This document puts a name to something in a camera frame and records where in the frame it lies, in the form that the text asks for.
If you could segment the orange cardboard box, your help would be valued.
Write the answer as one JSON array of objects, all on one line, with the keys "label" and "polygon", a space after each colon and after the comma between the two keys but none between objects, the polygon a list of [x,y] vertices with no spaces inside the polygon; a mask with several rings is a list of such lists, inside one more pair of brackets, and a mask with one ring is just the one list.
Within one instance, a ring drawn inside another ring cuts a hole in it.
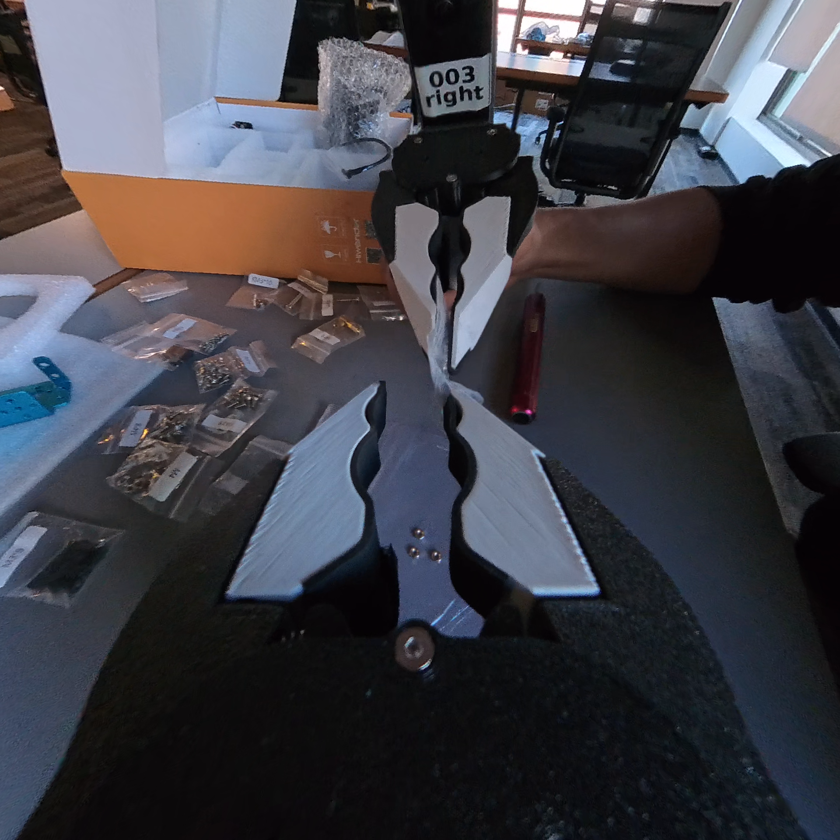
[{"label": "orange cardboard box", "polygon": [[[310,130],[278,102],[296,2],[26,2],[63,175],[126,268],[382,280],[374,185],[214,175],[237,144]],[[249,121],[253,130],[230,127]]]}]

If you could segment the black mesh office chair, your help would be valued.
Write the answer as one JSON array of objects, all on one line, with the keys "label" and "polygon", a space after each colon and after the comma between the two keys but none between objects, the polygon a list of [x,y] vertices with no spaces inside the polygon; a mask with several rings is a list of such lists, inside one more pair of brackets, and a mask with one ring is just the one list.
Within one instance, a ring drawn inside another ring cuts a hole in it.
[{"label": "black mesh office chair", "polygon": [[570,104],[548,112],[540,168],[551,186],[573,192],[576,207],[646,196],[729,9],[606,2]]}]

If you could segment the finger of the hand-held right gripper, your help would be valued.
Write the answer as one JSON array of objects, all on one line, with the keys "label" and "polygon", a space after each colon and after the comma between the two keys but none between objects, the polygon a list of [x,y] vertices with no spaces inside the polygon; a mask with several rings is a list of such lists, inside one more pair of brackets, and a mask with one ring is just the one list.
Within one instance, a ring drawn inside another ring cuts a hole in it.
[{"label": "finger of the hand-held right gripper", "polygon": [[395,256],[389,268],[395,294],[424,351],[440,302],[445,303],[451,319],[454,304],[454,291],[429,255],[438,225],[438,213],[423,204],[404,204],[395,210]]},{"label": "finger of the hand-held right gripper", "polygon": [[510,210],[509,196],[487,196],[464,212],[470,247],[460,270],[463,293],[454,308],[452,368],[475,348],[508,283],[512,263],[508,253]]}]

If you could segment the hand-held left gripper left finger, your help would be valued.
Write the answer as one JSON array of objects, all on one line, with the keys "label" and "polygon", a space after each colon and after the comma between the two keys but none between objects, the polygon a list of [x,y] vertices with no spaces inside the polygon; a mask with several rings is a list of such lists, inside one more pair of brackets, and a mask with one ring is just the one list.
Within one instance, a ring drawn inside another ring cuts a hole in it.
[{"label": "hand-held left gripper left finger", "polygon": [[327,603],[348,623],[395,623],[396,560],[382,549],[370,485],[381,467],[383,381],[290,451],[227,586],[228,602]]}]

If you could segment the large clear plastic bag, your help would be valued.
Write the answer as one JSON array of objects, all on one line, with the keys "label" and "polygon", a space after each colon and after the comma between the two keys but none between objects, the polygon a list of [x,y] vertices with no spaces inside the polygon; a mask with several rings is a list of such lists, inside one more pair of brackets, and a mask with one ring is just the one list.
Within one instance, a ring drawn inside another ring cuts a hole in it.
[{"label": "large clear plastic bag", "polygon": [[[411,621],[425,623],[452,637],[475,637],[478,613],[456,592],[449,570],[452,507],[459,487],[448,471],[448,440],[441,430],[419,423],[393,421],[385,415],[379,437],[380,468],[369,488],[381,545],[385,581],[368,585],[337,610],[357,637],[388,634]],[[413,527],[425,530],[416,540]],[[421,556],[412,560],[407,545]],[[441,563],[427,552],[438,550]]]}]

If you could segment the person's right hand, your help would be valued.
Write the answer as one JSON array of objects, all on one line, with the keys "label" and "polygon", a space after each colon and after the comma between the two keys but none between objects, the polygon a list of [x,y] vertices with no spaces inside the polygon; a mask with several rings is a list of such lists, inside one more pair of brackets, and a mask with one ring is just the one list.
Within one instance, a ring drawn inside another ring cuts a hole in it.
[{"label": "person's right hand", "polygon": [[541,208],[513,256],[507,287],[523,280],[565,279],[564,251],[558,237],[564,232],[567,213],[563,208]]}]

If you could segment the white foam sheet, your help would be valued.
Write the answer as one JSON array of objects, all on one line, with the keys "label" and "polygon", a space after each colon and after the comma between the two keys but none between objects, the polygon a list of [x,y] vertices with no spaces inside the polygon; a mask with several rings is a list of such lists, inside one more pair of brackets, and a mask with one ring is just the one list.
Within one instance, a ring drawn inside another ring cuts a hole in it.
[{"label": "white foam sheet", "polygon": [[63,332],[54,333],[36,354],[69,376],[71,399],[51,416],[2,428],[3,516],[163,372],[158,364],[131,360],[104,344]]}]

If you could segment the person's right forearm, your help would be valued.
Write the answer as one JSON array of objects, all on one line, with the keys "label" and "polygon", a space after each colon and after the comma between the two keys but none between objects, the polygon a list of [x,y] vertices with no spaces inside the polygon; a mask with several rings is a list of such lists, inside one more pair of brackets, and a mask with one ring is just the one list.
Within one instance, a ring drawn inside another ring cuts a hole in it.
[{"label": "person's right forearm", "polygon": [[839,302],[839,157],[739,185],[594,208],[572,243],[575,279],[636,290],[770,301],[792,312]]}]

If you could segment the grey desk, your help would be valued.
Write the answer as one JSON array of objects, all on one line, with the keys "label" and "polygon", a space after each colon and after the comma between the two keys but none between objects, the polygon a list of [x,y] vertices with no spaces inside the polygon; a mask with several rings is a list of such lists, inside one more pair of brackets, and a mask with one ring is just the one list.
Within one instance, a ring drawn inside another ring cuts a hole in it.
[{"label": "grey desk", "polygon": [[[81,273],[106,262],[84,213],[2,242],[2,270]],[[271,437],[294,440],[332,402],[387,383],[389,424],[429,425],[427,367],[413,331],[371,324],[323,365],[287,353],[293,321],[223,309],[236,276],[187,275],[176,312],[267,328],[280,362]],[[548,301],[539,413],[519,427],[644,543],[709,637],[752,740],[810,838],[838,838],[838,697],[815,618],[710,301],[541,281]],[[458,378],[504,413],[522,300],[500,303]],[[16,838],[60,766],[115,639],[173,558],[183,526],[108,488],[86,442],[29,510],[125,529],[70,608],[2,597],[2,838]]]}]

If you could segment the perforated blue U bracket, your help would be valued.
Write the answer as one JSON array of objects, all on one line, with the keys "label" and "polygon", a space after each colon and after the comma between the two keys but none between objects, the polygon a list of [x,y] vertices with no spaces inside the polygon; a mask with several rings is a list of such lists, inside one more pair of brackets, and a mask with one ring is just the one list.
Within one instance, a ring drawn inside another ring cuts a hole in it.
[{"label": "perforated blue U bracket", "polygon": [[65,373],[46,356],[35,357],[33,364],[46,378],[1,392],[1,428],[51,417],[70,403],[72,385]]}]

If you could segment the small clear nut bag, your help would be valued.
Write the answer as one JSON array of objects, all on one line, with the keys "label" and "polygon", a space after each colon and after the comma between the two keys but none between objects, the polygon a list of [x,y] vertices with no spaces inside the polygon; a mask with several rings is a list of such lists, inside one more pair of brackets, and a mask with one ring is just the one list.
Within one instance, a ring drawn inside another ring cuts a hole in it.
[{"label": "small clear nut bag", "polygon": [[452,349],[452,318],[445,303],[440,302],[434,316],[434,326],[427,339],[427,359],[437,402],[441,407],[452,393],[449,356]]}]

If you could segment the bubble wrap bundle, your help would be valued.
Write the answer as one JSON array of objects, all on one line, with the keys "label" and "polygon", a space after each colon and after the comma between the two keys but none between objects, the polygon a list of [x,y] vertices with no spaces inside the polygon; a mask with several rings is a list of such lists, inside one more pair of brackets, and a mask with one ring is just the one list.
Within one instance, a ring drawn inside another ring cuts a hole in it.
[{"label": "bubble wrap bundle", "polygon": [[325,146],[386,140],[389,115],[411,90],[404,59],[348,38],[318,43],[318,110]]}]

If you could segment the pile of small hardware bags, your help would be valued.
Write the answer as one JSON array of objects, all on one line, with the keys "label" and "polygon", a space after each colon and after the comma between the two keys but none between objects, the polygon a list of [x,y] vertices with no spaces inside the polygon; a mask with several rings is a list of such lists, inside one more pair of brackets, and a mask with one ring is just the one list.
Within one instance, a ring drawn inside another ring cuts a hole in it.
[{"label": "pile of small hardware bags", "polygon": [[[61,333],[90,292],[91,284],[81,277],[2,276],[3,297],[35,299],[18,319],[2,319],[2,391],[46,378],[33,364],[45,355],[36,352]],[[261,341],[211,354],[235,331],[176,313],[156,324],[143,322],[120,342],[103,343],[116,354],[163,368],[103,425],[117,422],[106,444],[108,452],[122,454],[106,484],[167,520],[203,515],[190,531],[187,552],[201,565],[221,564],[215,598],[224,602],[239,557],[296,445],[252,437],[223,471],[220,456],[245,438],[280,394],[256,381],[275,366]],[[100,555],[129,533],[127,526],[108,524],[103,513],[76,520],[31,511],[14,521],[14,510],[2,515],[10,525],[2,526],[2,595],[68,605]]]}]

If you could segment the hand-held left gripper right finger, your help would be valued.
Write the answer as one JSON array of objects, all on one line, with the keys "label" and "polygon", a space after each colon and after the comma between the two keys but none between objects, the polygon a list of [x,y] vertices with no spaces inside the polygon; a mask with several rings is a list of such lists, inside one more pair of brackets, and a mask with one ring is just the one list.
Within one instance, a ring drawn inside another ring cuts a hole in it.
[{"label": "hand-held left gripper right finger", "polygon": [[512,593],[526,603],[599,597],[543,453],[471,394],[449,394],[444,428],[459,485],[448,562],[457,593],[484,618]]}]

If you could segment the red screwdriver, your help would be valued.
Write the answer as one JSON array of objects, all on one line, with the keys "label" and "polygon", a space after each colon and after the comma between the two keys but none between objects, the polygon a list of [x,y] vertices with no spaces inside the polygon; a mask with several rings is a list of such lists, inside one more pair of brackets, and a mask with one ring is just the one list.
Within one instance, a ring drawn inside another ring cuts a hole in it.
[{"label": "red screwdriver", "polygon": [[510,399],[510,418],[515,424],[530,424],[538,411],[543,350],[545,296],[533,292],[524,302],[518,360]]}]

